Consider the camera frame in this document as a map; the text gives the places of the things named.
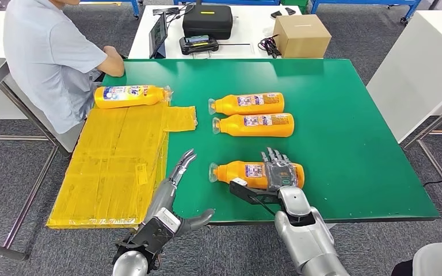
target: person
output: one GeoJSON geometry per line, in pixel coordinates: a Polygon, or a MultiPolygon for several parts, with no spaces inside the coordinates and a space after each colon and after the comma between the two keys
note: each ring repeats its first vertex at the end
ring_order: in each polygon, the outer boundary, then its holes
{"type": "Polygon", "coordinates": [[[102,71],[124,74],[121,55],[86,39],[62,12],[80,0],[12,0],[4,20],[4,53],[11,76],[57,133],[83,121],[102,71]]]}
{"type": "Polygon", "coordinates": [[[391,276],[442,276],[442,243],[421,247],[412,260],[398,263],[391,276]]]}

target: man's arm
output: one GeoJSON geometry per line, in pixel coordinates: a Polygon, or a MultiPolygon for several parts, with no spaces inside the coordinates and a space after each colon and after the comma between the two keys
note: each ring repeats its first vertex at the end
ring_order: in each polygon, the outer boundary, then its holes
{"type": "Polygon", "coordinates": [[[86,39],[72,22],[62,22],[50,31],[50,49],[55,64],[87,73],[97,68],[111,76],[124,74],[124,63],[111,46],[99,49],[86,39]]]}
{"type": "Polygon", "coordinates": [[[110,76],[123,76],[124,62],[123,58],[116,51],[113,46],[104,46],[103,51],[108,57],[97,66],[97,69],[110,76]]]}

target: monitor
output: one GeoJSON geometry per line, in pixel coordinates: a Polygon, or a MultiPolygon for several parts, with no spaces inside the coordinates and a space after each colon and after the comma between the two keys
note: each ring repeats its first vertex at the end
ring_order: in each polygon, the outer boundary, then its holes
{"type": "Polygon", "coordinates": [[[153,28],[151,28],[149,36],[150,59],[166,58],[165,46],[163,46],[163,42],[167,38],[167,19],[165,13],[160,14],[160,18],[157,20],[153,28]]]}

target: blue table frame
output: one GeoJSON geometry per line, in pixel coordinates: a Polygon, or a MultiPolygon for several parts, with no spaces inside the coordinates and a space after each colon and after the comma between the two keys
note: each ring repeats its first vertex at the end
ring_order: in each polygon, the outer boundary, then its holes
{"type": "Polygon", "coordinates": [[[401,23],[407,23],[409,17],[413,15],[418,8],[421,0],[311,0],[313,8],[311,13],[316,13],[319,4],[370,4],[370,5],[408,5],[409,10],[406,15],[401,18],[401,23]]]}
{"type": "MultiPolygon", "coordinates": [[[[193,0],[174,0],[174,5],[179,3],[189,3],[195,2],[193,0]]],[[[226,4],[226,5],[261,5],[261,6],[276,6],[280,2],[279,0],[205,0],[203,3],[214,3],[214,4],[226,4]]]]}
{"type": "Polygon", "coordinates": [[[138,7],[138,3],[140,3],[140,6],[143,6],[143,0],[81,0],[81,2],[130,2],[133,6],[133,16],[136,20],[140,18],[140,9],[138,7]]]}

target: gray shirt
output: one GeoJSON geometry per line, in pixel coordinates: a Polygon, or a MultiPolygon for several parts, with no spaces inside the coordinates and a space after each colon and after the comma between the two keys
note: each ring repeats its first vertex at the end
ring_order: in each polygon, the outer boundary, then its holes
{"type": "Polygon", "coordinates": [[[11,76],[57,133],[79,124],[94,104],[90,72],[107,54],[48,0],[12,0],[4,20],[11,76]]]}

